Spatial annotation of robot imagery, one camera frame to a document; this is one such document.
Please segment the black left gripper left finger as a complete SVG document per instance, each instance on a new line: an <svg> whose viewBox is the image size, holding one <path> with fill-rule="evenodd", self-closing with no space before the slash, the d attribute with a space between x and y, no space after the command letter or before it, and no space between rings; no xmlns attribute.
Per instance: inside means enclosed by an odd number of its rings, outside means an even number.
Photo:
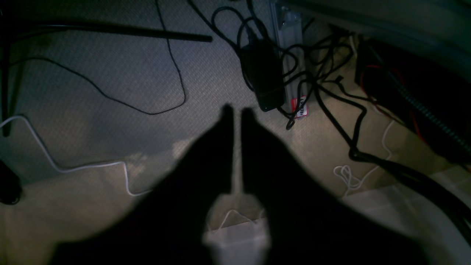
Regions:
<svg viewBox="0 0 471 265"><path fill-rule="evenodd" d="M53 265L212 265L202 243L207 214L231 190L233 108L188 149L172 172L119 222L57 246Z"/></svg>

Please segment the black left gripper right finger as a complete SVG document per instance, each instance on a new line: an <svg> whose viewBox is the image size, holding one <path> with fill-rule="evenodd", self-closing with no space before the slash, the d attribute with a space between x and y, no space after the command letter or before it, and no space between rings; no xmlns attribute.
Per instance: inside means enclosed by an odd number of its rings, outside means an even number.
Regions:
<svg viewBox="0 0 471 265"><path fill-rule="evenodd" d="M284 143L241 114L242 176L268 218L267 265L427 265L423 248L340 203Z"/></svg>

